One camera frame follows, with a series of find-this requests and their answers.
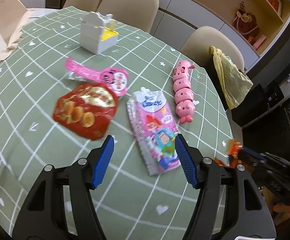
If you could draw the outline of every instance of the silver screw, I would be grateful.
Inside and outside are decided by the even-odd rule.
[[[85,165],[86,163],[87,163],[87,159],[85,159],[85,158],[81,158],[78,160],[79,165]]]
[[[52,168],[53,168],[53,166],[50,165],[50,164],[48,164],[48,165],[46,165],[46,166],[44,167],[44,171],[51,171]]]
[[[203,159],[203,162],[204,162],[205,164],[211,164],[211,163],[212,163],[212,160],[211,160],[211,158],[205,157],[205,158]]]
[[[237,165],[239,171],[245,171],[245,167],[242,164]]]

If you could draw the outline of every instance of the checkered tablecloth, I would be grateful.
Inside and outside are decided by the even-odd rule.
[[[19,48],[0,64],[0,224],[12,233],[20,207],[46,164],[71,165],[104,141],[82,138],[51,118],[56,99],[78,85],[65,78],[65,60],[73,57],[96,70],[114,66],[129,73],[128,94],[120,98],[108,129],[115,137],[115,151],[103,184],[91,192],[107,239],[180,240],[198,191],[187,184],[181,167],[148,175],[126,102],[141,87],[161,90],[178,120],[171,72],[178,60],[192,61],[148,33],[119,22],[118,44],[94,55],[79,46],[85,14],[69,7],[29,23]],[[203,68],[193,69],[190,80],[196,111],[194,121],[180,125],[180,132],[204,156],[227,162],[224,154],[232,133],[217,92]],[[221,227],[224,188],[220,195],[215,232]],[[75,233],[68,188],[64,199],[69,230]]]

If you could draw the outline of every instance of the brown handbag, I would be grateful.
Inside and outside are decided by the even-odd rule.
[[[242,8],[238,9],[236,18],[231,24],[251,44],[254,43],[254,38],[260,33],[256,17]]]

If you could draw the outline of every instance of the pink pig toy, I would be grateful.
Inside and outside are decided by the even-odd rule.
[[[175,92],[176,114],[180,117],[180,123],[192,122],[195,111],[193,104],[194,94],[190,90],[189,69],[195,68],[187,60],[179,61],[174,69],[173,90]]]

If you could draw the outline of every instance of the white toy house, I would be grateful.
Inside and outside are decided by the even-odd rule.
[[[117,44],[118,32],[114,31],[115,21],[112,16],[107,14],[103,19],[97,12],[85,15],[81,23],[80,45],[94,54],[99,54]]]

